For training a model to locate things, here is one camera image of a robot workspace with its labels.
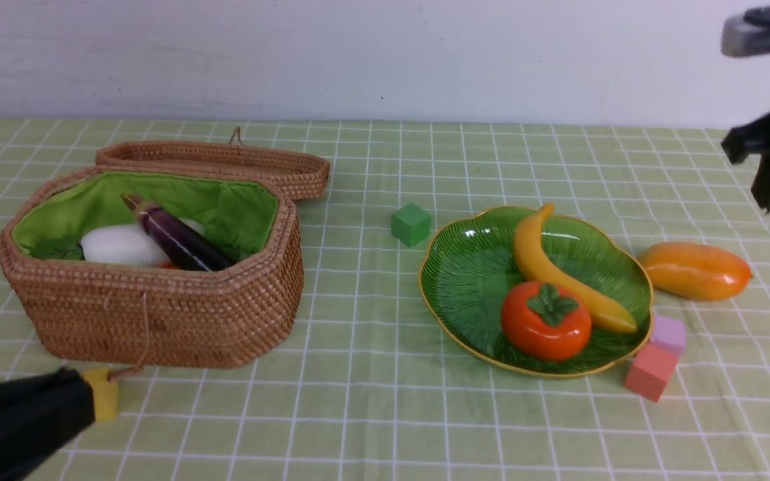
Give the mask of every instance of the pink block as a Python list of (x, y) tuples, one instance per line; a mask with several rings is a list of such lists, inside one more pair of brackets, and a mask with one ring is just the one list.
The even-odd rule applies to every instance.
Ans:
[(653, 343), (644, 346), (626, 375), (626, 387), (652, 402), (659, 402), (673, 377), (678, 357)]
[(685, 352), (685, 325), (678, 319), (669, 317), (655, 316), (655, 326), (653, 326), (650, 342), (663, 350), (682, 357)]

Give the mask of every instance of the tomato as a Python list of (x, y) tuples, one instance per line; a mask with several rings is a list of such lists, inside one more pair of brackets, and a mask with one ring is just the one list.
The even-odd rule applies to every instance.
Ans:
[(569, 290), (526, 281), (510, 289), (501, 308), (501, 329), (518, 350), (538, 359), (565, 361), (584, 350), (593, 323)]

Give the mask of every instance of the leaf-shaped plate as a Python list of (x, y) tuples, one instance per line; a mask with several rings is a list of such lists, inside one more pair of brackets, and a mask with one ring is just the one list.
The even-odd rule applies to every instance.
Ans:
[(551, 216), (543, 250), (571, 277), (623, 304), (638, 322), (635, 334), (593, 329), (587, 347), (565, 362), (517, 350), (501, 331), (501, 305), (523, 281), (513, 261), (513, 235), (535, 210), (504, 206), (452, 222), (436, 233), (418, 272), (430, 312), (453, 341), (499, 367), (538, 377), (581, 377), (611, 368), (644, 347), (653, 327), (654, 292), (644, 268), (598, 228)]

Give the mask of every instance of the green checkered tablecloth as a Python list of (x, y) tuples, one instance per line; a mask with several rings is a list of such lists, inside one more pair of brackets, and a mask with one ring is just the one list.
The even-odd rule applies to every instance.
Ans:
[[(235, 123), (0, 119), (0, 229), (53, 176), (123, 140), (224, 142)], [(86, 430), (34, 481), (733, 481), (770, 479), (770, 215), (723, 133), (410, 122), (242, 123), (247, 144), (333, 162), (299, 203), (306, 284), (290, 338), (243, 369), (146, 369), (122, 416)], [(752, 262), (732, 301), (657, 294), (688, 351), (661, 402), (626, 368), (569, 381), (497, 369), (449, 341), (389, 216), (434, 227), (500, 204), (557, 205), (626, 249), (686, 238)], [(0, 380), (49, 372), (0, 271)]]

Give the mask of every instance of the purple cube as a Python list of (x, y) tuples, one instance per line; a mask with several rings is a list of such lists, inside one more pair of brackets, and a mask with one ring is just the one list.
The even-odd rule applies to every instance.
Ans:
[(678, 358), (685, 352), (685, 325), (678, 319), (656, 315), (650, 342)]

